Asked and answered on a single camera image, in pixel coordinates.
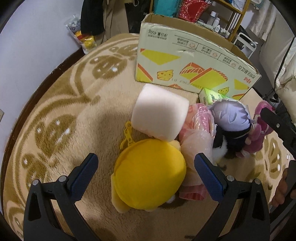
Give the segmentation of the person right hand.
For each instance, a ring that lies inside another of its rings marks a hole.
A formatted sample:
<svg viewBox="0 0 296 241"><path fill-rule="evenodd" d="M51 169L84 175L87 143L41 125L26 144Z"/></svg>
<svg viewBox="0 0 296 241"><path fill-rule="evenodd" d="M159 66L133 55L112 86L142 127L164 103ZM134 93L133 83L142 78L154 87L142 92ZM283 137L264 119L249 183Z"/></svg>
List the person right hand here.
<svg viewBox="0 0 296 241"><path fill-rule="evenodd" d="M283 204L285 201L285 195L287 192L287 182L286 182L287 174L288 174L288 168L285 168L282 174L282 178L276 188L275 195L271 201L271 205L273 207L278 207L279 205Z"/></svg>

